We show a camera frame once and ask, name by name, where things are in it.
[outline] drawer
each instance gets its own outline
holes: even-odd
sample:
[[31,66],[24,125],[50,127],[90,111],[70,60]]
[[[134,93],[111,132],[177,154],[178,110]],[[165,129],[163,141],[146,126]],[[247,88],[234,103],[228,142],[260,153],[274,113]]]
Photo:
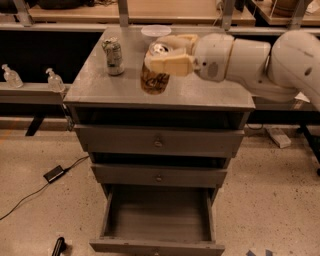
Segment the drawer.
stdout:
[[102,161],[92,170],[103,184],[212,188],[222,186],[227,175],[222,158],[111,154]]
[[96,252],[139,255],[222,255],[215,244],[207,189],[113,186]]
[[234,157],[242,130],[202,130],[152,127],[75,127],[84,151]]

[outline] white bottle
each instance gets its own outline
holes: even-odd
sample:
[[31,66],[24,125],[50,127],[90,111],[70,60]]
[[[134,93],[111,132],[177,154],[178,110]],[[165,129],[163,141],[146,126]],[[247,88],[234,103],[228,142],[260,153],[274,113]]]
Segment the white bottle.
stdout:
[[61,77],[55,74],[52,68],[48,68],[46,71],[46,74],[49,74],[48,83],[51,91],[58,93],[58,92],[63,92],[66,89]]
[[11,87],[20,88],[23,86],[23,82],[16,71],[11,70],[7,64],[3,64],[2,69],[5,71],[3,77]]

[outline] plug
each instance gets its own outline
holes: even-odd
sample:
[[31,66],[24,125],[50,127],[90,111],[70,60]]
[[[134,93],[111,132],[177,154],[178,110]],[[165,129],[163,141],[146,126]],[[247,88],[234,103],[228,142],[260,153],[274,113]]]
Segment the plug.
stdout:
[[57,179],[61,178],[66,171],[64,171],[61,167],[61,165],[58,165],[51,171],[47,172],[43,177],[48,181],[48,183],[53,183]]

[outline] workbench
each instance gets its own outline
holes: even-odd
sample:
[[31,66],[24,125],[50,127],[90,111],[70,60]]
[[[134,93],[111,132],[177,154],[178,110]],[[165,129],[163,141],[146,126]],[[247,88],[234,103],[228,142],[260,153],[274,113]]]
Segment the workbench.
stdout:
[[[221,255],[212,204],[254,109],[232,82],[170,76],[166,89],[141,87],[148,45],[139,27],[107,27],[64,104],[107,197],[97,252]],[[214,28],[172,27],[203,36]],[[103,40],[116,36],[125,71],[109,76]]]
[[[249,3],[254,6],[254,12],[257,12],[270,26],[286,26],[291,20],[291,17],[284,17],[272,13],[271,0],[250,0]],[[311,27],[320,26],[320,9],[312,14],[305,14],[301,25]]]
[[[213,24],[222,17],[212,0],[128,0],[127,4],[129,23],[134,24]],[[119,23],[117,4],[69,10],[44,10],[36,5],[29,13],[36,22]],[[255,19],[246,7],[243,12],[234,9],[232,25],[254,26]]]

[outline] open drawer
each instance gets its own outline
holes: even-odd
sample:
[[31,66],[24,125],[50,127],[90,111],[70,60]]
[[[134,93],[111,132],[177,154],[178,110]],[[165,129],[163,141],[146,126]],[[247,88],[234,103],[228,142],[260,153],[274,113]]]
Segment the open drawer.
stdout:
[[222,255],[215,244],[208,189],[114,185],[96,252]]

